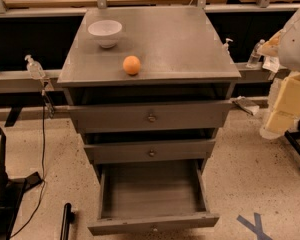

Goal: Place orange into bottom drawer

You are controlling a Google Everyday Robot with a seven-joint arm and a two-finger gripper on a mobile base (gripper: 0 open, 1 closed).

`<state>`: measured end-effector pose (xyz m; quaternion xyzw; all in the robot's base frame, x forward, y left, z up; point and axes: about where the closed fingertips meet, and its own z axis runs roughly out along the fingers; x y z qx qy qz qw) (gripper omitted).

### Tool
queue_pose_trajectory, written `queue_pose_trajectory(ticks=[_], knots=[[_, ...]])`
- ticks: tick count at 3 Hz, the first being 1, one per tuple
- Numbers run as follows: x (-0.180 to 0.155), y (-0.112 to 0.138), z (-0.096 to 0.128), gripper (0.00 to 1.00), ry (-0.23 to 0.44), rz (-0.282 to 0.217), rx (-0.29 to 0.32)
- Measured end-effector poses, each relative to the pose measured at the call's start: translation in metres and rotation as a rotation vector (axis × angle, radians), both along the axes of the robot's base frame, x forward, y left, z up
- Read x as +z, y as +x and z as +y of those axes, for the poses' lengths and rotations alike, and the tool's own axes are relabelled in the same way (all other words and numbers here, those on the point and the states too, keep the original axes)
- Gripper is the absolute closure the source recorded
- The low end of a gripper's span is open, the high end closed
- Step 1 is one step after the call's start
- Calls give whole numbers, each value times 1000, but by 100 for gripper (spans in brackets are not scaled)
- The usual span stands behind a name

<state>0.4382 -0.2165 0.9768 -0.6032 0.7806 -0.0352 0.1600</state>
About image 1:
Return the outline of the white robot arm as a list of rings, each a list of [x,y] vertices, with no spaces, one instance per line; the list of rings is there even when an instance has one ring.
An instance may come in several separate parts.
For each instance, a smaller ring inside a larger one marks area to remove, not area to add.
[[[273,80],[260,128],[263,138],[276,139],[300,117],[300,8],[259,51],[262,55],[277,57],[279,64],[291,71],[283,80]]]

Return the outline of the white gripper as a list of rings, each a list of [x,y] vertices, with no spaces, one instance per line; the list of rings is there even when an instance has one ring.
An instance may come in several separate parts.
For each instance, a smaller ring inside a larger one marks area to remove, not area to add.
[[[282,33],[283,30],[276,32],[258,48],[258,53],[277,57]],[[290,75],[282,81],[274,110],[266,111],[259,130],[260,135],[268,140],[283,136],[294,124],[291,116],[300,116],[300,73]]]

